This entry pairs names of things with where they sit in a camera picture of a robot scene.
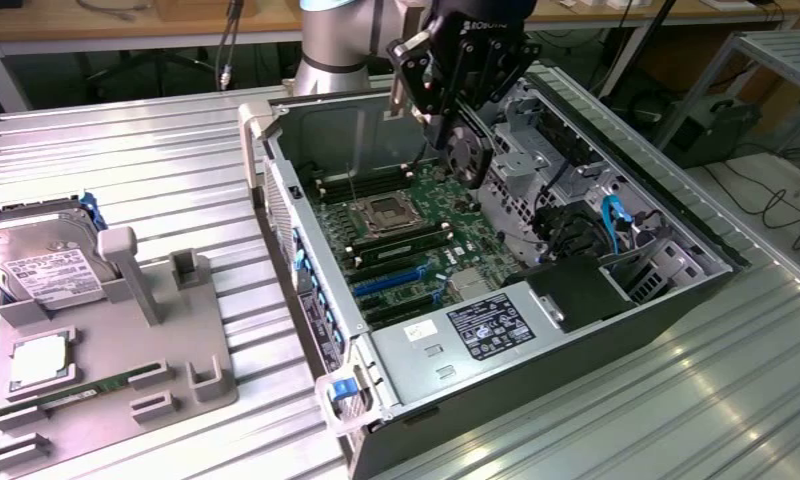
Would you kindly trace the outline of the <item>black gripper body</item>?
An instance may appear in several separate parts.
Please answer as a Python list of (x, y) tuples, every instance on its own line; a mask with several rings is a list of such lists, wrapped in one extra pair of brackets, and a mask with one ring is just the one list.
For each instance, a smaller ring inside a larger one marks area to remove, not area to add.
[(464, 36), (514, 36), (534, 9), (533, 0), (442, 0), (430, 3), (425, 31), (433, 44), (458, 44)]

